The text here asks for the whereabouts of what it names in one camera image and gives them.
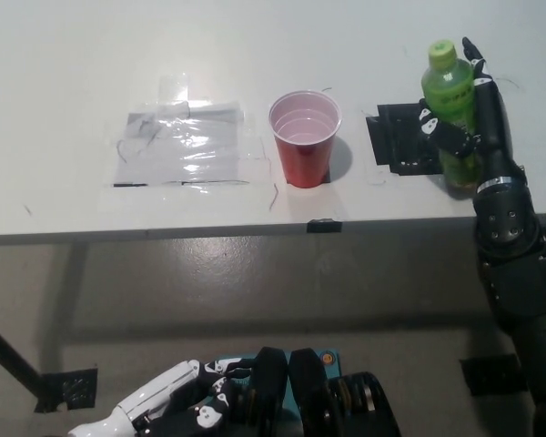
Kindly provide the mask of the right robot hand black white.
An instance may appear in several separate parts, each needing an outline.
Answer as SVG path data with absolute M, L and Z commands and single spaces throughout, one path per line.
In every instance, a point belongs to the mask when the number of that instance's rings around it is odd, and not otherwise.
M 493 179 L 527 182 L 512 154 L 503 98 L 481 51 L 467 38 L 463 58 L 447 39 L 428 50 L 421 79 L 420 134 L 438 150 L 446 183 L 484 188 Z

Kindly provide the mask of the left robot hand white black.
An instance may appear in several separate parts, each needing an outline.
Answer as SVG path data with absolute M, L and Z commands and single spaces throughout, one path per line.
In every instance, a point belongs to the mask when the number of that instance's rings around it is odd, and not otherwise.
M 187 409 L 205 399 L 225 377 L 248 376 L 254 359 L 234 357 L 203 363 L 181 361 L 125 397 L 117 408 L 135 426 L 141 417 L 155 419 L 170 408 Z

